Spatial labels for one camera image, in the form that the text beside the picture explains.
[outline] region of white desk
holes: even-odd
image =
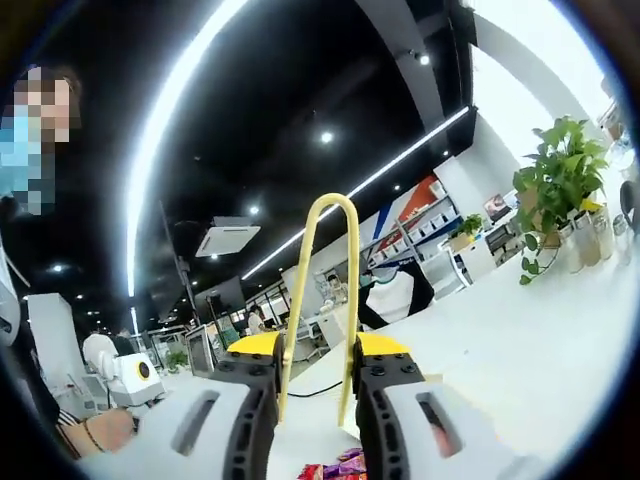
[[[608,398],[633,337],[638,269],[610,260],[577,275],[559,269],[518,285],[516,256],[470,288],[379,333],[411,348],[423,373],[485,411],[499,438],[555,463]],[[309,393],[342,378],[344,343],[291,382]],[[337,428],[339,388],[289,398],[276,429],[268,478],[296,478],[357,441]]]

